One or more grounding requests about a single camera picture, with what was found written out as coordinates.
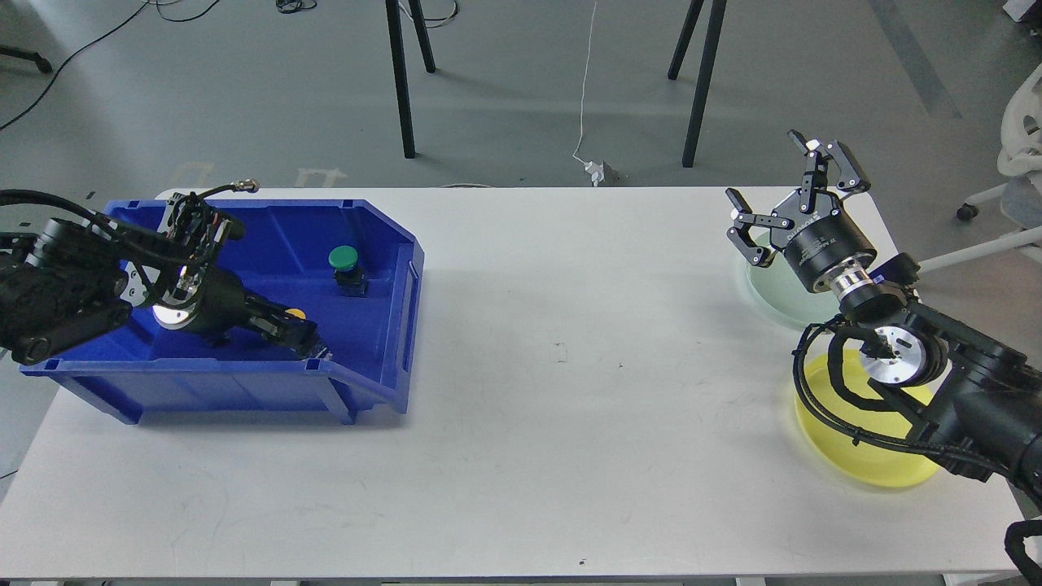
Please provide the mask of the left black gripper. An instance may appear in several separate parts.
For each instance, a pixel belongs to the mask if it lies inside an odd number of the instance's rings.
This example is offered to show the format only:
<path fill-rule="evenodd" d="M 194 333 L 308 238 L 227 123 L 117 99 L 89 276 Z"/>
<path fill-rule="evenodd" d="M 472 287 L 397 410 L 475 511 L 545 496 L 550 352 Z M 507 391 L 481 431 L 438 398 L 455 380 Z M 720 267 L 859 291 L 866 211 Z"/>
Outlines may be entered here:
<path fill-rule="evenodd" d="M 260 334 L 271 343 L 282 343 L 301 360 L 326 360 L 331 355 L 317 333 L 317 324 L 302 310 L 273 303 L 243 285 L 237 274 L 212 269 L 190 303 L 153 306 L 154 319 L 164 329 L 199 336 L 219 336 L 241 327 Z"/>

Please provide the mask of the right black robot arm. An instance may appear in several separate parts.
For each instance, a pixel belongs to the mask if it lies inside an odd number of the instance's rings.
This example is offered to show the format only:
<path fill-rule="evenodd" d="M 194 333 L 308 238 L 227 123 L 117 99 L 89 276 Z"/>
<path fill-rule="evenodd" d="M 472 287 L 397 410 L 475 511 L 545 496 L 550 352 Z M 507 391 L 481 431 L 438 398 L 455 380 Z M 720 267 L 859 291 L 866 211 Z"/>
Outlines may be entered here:
<path fill-rule="evenodd" d="M 845 197 L 870 184 L 840 141 L 818 141 L 792 129 L 803 180 L 768 214 L 756 214 L 734 188 L 727 230 L 751 266 L 784 257 L 811 294 L 829 292 L 838 312 L 808 324 L 793 350 L 797 397 L 815 419 L 885 450 L 927 457 L 949 474 L 987 481 L 994 474 L 1040 504 L 1040 372 L 1016 349 L 923 304 L 915 283 L 920 266 L 900 253 L 879 267 L 874 245 L 844 207 Z M 902 437 L 841 419 L 812 393 L 805 376 L 811 342 L 830 334 L 827 374 L 834 393 L 864 412 L 896 413 Z"/>

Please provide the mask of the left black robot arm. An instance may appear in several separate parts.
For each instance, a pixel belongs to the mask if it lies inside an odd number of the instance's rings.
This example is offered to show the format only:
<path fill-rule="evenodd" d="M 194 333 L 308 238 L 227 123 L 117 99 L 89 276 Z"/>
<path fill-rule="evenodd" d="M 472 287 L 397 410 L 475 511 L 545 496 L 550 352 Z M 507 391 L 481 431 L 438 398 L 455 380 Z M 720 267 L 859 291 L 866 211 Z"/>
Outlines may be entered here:
<path fill-rule="evenodd" d="M 221 249 L 245 226 L 208 196 L 172 196 L 159 227 L 146 230 L 40 190 L 4 190 L 3 205 L 58 207 L 72 218 L 2 235 L 2 349 L 36 365 L 120 329 L 135 308 L 152 308 L 164 329 L 210 343 L 250 329 L 301 359 L 331 356 L 315 322 L 219 267 Z"/>

